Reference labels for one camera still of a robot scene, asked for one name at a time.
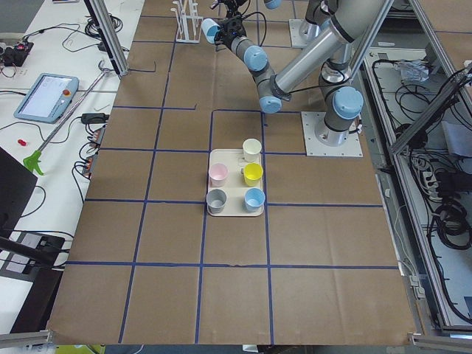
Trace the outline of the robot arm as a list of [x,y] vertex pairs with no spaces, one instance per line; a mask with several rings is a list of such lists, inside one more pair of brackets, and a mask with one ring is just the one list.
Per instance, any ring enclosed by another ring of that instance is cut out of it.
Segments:
[[[215,0],[209,8],[214,10],[219,5],[223,4],[226,8],[226,17],[233,17],[234,15],[240,15],[239,7],[243,6],[247,0]],[[278,8],[281,4],[281,0],[264,0],[264,5],[269,10]]]
[[244,62],[256,85],[261,110],[274,114],[299,90],[299,84],[319,69],[327,111],[314,129],[324,145],[343,145],[364,105],[361,93],[348,82],[365,56],[391,1],[309,1],[299,34],[306,47],[280,72],[275,72],[263,48],[246,35],[242,1],[225,1],[226,16],[207,18],[202,30],[211,44],[223,44]]

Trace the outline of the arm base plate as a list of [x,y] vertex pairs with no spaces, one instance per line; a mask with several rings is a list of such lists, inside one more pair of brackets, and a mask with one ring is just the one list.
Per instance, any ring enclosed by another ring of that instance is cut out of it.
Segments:
[[355,123],[345,132],[330,130],[325,124],[325,112],[302,111],[305,151],[309,157],[361,158],[360,138]]
[[328,20],[321,25],[310,24],[305,19],[290,19],[289,30],[291,46],[293,48],[305,48],[311,41],[319,37],[320,32],[327,26]]

